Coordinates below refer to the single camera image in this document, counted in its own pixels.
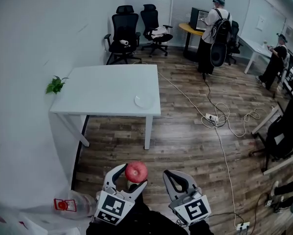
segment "black office chair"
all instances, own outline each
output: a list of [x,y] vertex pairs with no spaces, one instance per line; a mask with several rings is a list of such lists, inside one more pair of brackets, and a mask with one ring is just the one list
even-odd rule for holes
[[[113,15],[113,28],[114,36],[113,43],[111,44],[109,37],[111,34],[107,34],[104,39],[107,39],[109,45],[109,51],[111,55],[106,63],[109,64],[111,57],[114,55],[114,61],[111,63],[115,64],[121,60],[124,60],[126,64],[128,59],[137,59],[142,62],[141,58],[134,57],[133,51],[139,46],[140,32],[135,32],[138,14],[134,13],[131,5],[119,6],[116,11],[117,14]],[[120,40],[128,41],[128,45],[123,45]]]
[[[276,143],[275,138],[283,134],[284,138]],[[267,138],[264,139],[260,134],[254,134],[254,138],[259,137],[263,142],[265,148],[252,151],[249,153],[251,157],[255,153],[265,152],[266,165],[261,169],[262,172],[268,170],[268,163],[270,155],[273,157],[272,161],[279,161],[280,159],[287,159],[293,155],[293,99],[283,114],[276,121],[274,121],[268,128]]]
[[229,40],[229,43],[227,44],[227,53],[226,58],[228,60],[228,64],[231,65],[230,59],[234,61],[234,64],[236,64],[236,59],[232,56],[233,54],[240,54],[240,46],[243,46],[240,43],[237,43],[237,36],[239,33],[239,24],[236,21],[232,21],[232,35],[231,39]]
[[[165,52],[165,56],[168,55],[168,52],[166,51],[168,46],[161,45],[163,42],[167,42],[173,38],[170,34],[164,34],[162,37],[152,38],[152,32],[156,30],[156,28],[159,27],[158,24],[158,11],[156,10],[156,6],[153,4],[145,4],[144,10],[141,11],[141,17],[143,19],[144,25],[145,25],[145,31],[143,33],[144,37],[147,40],[153,41],[149,46],[143,46],[142,50],[144,48],[152,48],[152,51],[150,53],[150,57],[152,57],[153,52],[156,49],[160,49],[161,51]],[[172,26],[169,25],[163,25],[168,28],[172,28]]]

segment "white shirt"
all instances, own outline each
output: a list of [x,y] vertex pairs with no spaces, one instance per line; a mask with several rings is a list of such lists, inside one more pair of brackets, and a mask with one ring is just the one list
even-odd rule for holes
[[[225,9],[218,9],[218,10],[223,18],[228,18],[229,12],[227,10],[225,10]],[[220,19],[220,17],[218,15],[217,11],[215,11],[214,9],[212,9],[208,13],[208,16],[205,20],[205,23],[207,24],[207,28],[202,36],[202,39],[204,40],[204,42],[209,43],[209,44],[214,43],[214,38],[211,36],[211,30],[212,30],[215,22],[218,21],[219,19]],[[232,24],[231,14],[230,14],[229,21]]]

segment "red apple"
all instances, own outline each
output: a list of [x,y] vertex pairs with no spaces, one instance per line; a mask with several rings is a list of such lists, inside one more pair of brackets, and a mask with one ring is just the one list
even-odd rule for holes
[[128,164],[126,177],[133,183],[141,183],[147,179],[148,171],[146,165],[141,161],[134,161]]

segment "yellow desk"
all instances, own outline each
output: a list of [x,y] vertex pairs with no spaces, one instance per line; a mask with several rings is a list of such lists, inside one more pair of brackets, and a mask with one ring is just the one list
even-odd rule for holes
[[187,23],[181,23],[181,24],[179,24],[179,27],[187,32],[183,56],[193,62],[197,62],[197,56],[198,56],[197,53],[188,50],[190,39],[191,39],[191,34],[202,36],[204,34],[204,32],[192,29],[192,27]]

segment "person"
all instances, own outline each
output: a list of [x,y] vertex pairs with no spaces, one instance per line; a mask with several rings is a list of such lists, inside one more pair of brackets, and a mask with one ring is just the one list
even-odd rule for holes
[[276,48],[272,48],[271,46],[267,46],[268,49],[272,52],[270,62],[266,68],[266,71],[261,76],[256,76],[256,79],[262,83],[264,87],[269,91],[272,86],[275,77],[279,72],[283,70],[283,61],[287,57],[288,49],[285,46],[287,43],[287,39],[284,35],[280,34],[278,37],[279,46]]
[[284,197],[281,196],[280,201],[277,200],[277,196],[283,195],[286,193],[293,192],[293,181],[285,186],[279,187],[279,182],[275,181],[272,185],[271,192],[270,192],[270,199],[273,200],[273,207],[275,209],[275,212],[278,211],[278,209],[287,208],[290,207],[293,204],[293,196],[284,200]]
[[[207,25],[206,31],[200,40],[200,45],[198,49],[198,71],[205,74],[212,75],[214,71],[214,66],[210,62],[210,49],[214,43],[214,38],[212,37],[212,28],[216,21],[220,19],[217,11],[218,9],[222,18],[228,18],[229,12],[224,9],[225,0],[213,0],[214,8],[208,13],[207,18],[205,19],[205,24]],[[230,23],[232,24],[232,16],[229,18]]]
[[[132,184],[129,191],[137,187]],[[193,235],[213,235],[209,229],[209,225],[203,220],[189,226],[190,233]],[[87,229],[87,235],[96,234],[126,234],[126,235],[149,235],[149,234],[176,234],[187,235],[187,231],[169,218],[157,211],[151,211],[143,202],[142,193],[135,200],[135,205],[117,225],[111,225],[104,221],[100,223],[90,223]]]

